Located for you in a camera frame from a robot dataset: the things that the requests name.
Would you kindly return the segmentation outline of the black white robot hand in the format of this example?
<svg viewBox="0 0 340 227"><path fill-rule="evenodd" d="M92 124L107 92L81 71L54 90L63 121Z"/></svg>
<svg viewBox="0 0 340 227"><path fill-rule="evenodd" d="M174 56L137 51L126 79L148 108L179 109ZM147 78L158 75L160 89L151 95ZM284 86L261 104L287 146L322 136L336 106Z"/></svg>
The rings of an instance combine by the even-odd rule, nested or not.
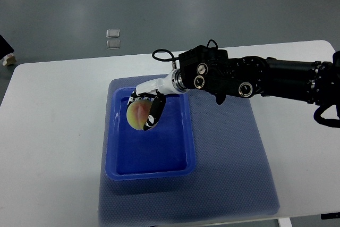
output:
<svg viewBox="0 0 340 227"><path fill-rule="evenodd" d="M188 92L185 88L179 69L170 72L166 77L149 80L136 86L129 97L127 108L135 101L149 100L152 102L148 119L143 131L154 128L160 120L166 103L167 95L180 95Z"/></svg>

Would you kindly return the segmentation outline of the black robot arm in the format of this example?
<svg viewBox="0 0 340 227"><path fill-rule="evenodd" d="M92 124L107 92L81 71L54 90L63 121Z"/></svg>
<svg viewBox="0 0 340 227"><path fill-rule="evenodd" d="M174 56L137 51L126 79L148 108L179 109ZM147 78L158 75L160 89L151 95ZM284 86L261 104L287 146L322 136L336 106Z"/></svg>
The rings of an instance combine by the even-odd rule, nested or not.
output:
<svg viewBox="0 0 340 227"><path fill-rule="evenodd" d="M229 58L217 45L199 45L168 61L180 64L175 85L206 91L215 96L218 105L226 96L299 100L318 106L313 114L317 123L339 128L339 119L322 117L332 106L339 109L339 52L333 54L332 62L299 62L258 56Z"/></svg>

